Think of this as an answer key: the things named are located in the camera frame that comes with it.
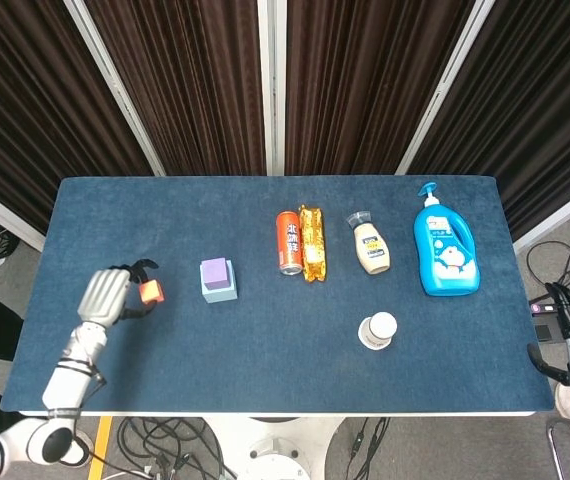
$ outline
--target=curtain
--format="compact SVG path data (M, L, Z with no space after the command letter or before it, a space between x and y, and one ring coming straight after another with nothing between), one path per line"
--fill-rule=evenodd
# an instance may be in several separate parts
M394 173L472 6L289 0L286 174Z
M495 176L514 239L570 200L570 2L497 1L410 173Z
M86 0L168 175L264 175L256 0Z
M61 179L150 173L62 2L0 2L0 202L44 233Z

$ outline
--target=purple cube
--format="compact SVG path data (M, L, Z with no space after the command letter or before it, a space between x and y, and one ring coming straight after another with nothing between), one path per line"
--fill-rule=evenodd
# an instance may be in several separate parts
M231 285L224 257L203 260L201 268L203 270L203 283L207 289L216 290L218 288L227 288Z

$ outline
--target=stacked blocks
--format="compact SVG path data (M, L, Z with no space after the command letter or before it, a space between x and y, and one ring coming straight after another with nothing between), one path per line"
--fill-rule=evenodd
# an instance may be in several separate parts
M201 262L201 292L207 303L236 300L236 279L232 262L213 258Z

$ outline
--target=cartoon label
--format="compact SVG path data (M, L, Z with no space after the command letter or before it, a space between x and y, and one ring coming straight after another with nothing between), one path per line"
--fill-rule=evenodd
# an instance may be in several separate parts
M476 262L452 232L446 217L427 217L434 251L434 273L442 279L474 278Z
M365 245L365 252L369 258L380 257L385 255L385 251L381 248L381 241L377 236L366 237L361 240Z

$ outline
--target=light blue cube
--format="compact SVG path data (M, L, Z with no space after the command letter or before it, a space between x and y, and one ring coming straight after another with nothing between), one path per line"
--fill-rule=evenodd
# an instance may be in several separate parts
M226 300L236 300L238 295L236 293L236 278L234 277L234 268L232 267L231 260L225 261L227 265L227 276L230 279L229 287L209 289L205 286L205 280L203 278L203 266L200 266L201 270L201 292L205 301L207 303L224 302Z

